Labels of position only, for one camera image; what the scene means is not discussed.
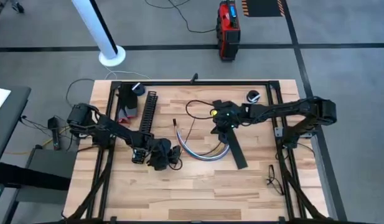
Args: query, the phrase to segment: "yellow marker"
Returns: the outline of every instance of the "yellow marker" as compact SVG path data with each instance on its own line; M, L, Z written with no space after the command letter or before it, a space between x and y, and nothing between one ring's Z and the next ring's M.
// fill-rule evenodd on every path
M218 113L218 111L216 111L216 110L212 110L212 111L211 111L211 116L215 116L215 115L217 115L217 113Z

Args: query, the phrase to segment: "white base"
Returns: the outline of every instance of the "white base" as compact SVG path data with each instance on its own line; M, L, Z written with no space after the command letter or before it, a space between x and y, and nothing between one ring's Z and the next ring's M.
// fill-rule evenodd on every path
M115 58L107 59L102 54L102 52L99 53L99 61L102 65L104 65L106 67L114 67L114 66L121 64L125 60L126 52L125 52L124 48L120 47L119 45L116 45L116 47L117 47L118 53L117 53L117 56Z

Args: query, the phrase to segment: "wooden tabletop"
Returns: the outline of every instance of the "wooden tabletop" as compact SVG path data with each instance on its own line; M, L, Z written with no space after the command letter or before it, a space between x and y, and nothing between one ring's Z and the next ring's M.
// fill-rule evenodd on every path
M280 80L283 101L299 99L295 80ZM104 113L111 81L96 81L90 104ZM168 138L173 146L177 143L172 119L182 130L185 138L193 119L185 113L185 104L190 100L231 100L236 104L246 102L250 90L257 90L260 103L267 105L268 98L263 86L148 86L147 91L156 91L159 96L154 115L152 133L155 138ZM129 126L138 130L146 95L138 98L138 118ZM209 116L211 107L192 104L190 113ZM295 125L301 116L288 117L289 125ZM210 134L214 123L211 119L196 120L187 144L196 152L208 152L218 144L216 135ZM183 168L175 171L155 171L146 164L131 162L131 148L117 139L113 168L111 171L105 220L117 216L118 220L238 220L270 221L279 216L287 218L284 196L268 186L268 166L274 165L276 178L281 180L279 165L275 159L276 146L270 120L235 130L248 167L237 170L231 153L223 159L204 162L193 159L186 152L181 155ZM312 147L310 140L301 139L301 144ZM91 139L83 140L80 148L88 147ZM318 210L327 215L321 182L314 155L311 150L299 146L294 150L301 187ZM71 215L90 191L95 168L97 149L80 152L65 205L65 216ZM294 211L298 216L296 198L292 192ZM101 193L95 201L94 217L97 217Z

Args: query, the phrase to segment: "floor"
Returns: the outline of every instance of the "floor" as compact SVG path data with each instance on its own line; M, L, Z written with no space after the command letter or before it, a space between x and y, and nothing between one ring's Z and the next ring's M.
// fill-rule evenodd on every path
M339 120L324 127L324 136L347 218L384 223L384 0L288 0L295 35L290 35L285 17L240 16L243 44L284 47L241 49L232 63L222 63L217 50L204 49L204 45L215 44L215 34L191 34L176 10L153 8L141 0L96 1L118 45L201 46L194 50L128 50L127 59L116 70L158 79L190 78L196 72L200 78L295 79L301 96L311 89L313 94L335 101ZM168 6L166 0L150 2ZM192 0L180 9L191 29L207 30L214 27L219 2ZM107 70L97 61L98 52L90 47L96 44L71 1L23 0L21 4L24 15L16 14L10 4L0 11L0 84L30 86L24 114L45 124L55 114L65 118L70 112L65 92L72 81L104 79ZM301 51L290 47L297 42L302 44ZM52 47L64 48L58 52ZM87 102L90 92L90 82L77 83L70 91L70 101ZM38 130L18 125L6 152L30 151L47 138ZM3 162L19 166L26 160L27 156L12 154L2 157ZM1 198L0 220L12 194L5 190ZM24 203L13 223L58 220L62 209L63 205Z

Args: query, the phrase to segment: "black stand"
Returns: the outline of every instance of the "black stand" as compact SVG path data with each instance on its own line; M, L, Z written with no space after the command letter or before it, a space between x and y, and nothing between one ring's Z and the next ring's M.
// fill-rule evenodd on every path
M21 188L23 185L53 190L68 190L70 179L0 162L0 184Z

